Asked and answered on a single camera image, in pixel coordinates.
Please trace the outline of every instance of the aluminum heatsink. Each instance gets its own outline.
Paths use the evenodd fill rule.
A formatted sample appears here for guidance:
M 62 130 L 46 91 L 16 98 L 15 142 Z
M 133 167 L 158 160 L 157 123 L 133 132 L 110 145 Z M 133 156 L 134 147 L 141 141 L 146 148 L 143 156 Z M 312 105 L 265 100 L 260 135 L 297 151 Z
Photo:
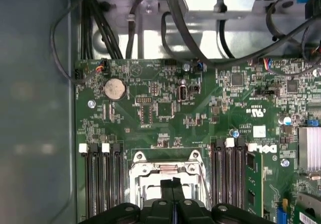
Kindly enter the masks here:
M 321 128 L 299 128 L 299 166 L 307 171 L 321 170 Z

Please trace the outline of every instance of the metal wall panel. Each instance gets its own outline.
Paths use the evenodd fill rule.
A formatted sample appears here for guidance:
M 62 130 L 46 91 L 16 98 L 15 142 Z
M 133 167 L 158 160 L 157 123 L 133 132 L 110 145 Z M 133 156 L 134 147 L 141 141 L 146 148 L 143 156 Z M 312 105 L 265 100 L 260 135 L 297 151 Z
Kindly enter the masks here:
M 68 0 L 0 0 L 0 223 L 76 220 L 72 95 L 49 48 L 50 23 L 67 5 Z M 66 67 L 70 29 L 76 29 L 71 24 L 66 19 L 56 35 Z

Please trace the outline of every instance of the motherboard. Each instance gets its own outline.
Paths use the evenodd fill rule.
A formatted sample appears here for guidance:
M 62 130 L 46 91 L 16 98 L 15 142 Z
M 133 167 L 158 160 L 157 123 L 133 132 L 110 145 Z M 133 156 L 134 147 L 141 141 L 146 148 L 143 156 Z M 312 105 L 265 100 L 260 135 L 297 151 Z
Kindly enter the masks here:
M 302 59 L 271 59 L 282 73 Z M 75 89 L 78 220 L 161 197 L 229 203 L 275 223 L 318 223 L 321 74 L 272 74 L 260 61 L 218 70 L 201 62 L 86 60 Z

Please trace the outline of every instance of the cable clip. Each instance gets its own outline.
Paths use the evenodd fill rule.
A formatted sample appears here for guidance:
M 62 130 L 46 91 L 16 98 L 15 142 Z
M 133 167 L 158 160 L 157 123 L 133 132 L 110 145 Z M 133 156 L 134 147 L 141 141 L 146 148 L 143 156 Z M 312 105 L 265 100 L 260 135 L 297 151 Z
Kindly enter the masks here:
M 128 22 L 135 22 L 136 21 L 136 16 L 135 14 L 129 14 L 126 18 Z

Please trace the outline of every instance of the ram slot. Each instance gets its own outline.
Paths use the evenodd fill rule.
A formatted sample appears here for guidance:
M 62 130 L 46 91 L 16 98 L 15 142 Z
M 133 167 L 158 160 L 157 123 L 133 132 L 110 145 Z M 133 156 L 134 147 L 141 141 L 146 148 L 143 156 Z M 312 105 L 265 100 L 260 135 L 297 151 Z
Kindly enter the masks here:
M 113 161 L 109 153 L 106 153 L 104 155 L 104 173 L 105 173 L 105 178 L 104 178 L 104 185 L 106 189 L 106 194 L 105 194 L 105 208 L 111 209 L 114 207 L 113 204 Z
M 91 169 L 90 169 L 90 158 L 88 155 L 85 158 L 85 190 L 86 190 L 86 217 L 92 217 L 91 206 Z
M 236 204 L 235 190 L 235 150 L 229 148 L 226 151 L 226 203 L 231 205 Z
M 244 193 L 245 193 L 245 149 L 241 148 L 235 151 L 236 163 L 236 206 L 244 209 Z
M 102 153 L 96 156 L 96 170 L 97 170 L 97 212 L 101 213 L 104 211 L 104 184 L 103 184 L 103 158 Z
M 222 203 L 222 187 L 223 187 L 223 172 L 222 172 L 222 150 L 216 150 L 212 145 L 212 200 L 213 206 Z
M 120 152 L 114 153 L 114 204 L 123 202 L 123 159 Z
M 220 162 L 220 184 L 221 184 L 221 198 L 220 203 L 228 203 L 228 196 L 226 195 L 226 151 L 223 150 L 219 153 Z
M 108 176 L 108 162 L 107 158 L 109 158 L 108 153 L 102 153 L 101 154 L 101 168 L 102 168 L 102 179 L 101 179 L 101 185 L 102 185 L 102 209 L 103 211 L 108 210 L 108 205 L 109 205 L 109 198 L 110 195 L 108 194 L 108 189 L 110 186 L 109 182 L 109 176 Z
M 90 213 L 89 216 L 97 215 L 97 166 L 96 156 L 89 154 L 88 158 L 88 170 L 89 170 L 89 191 L 90 191 Z

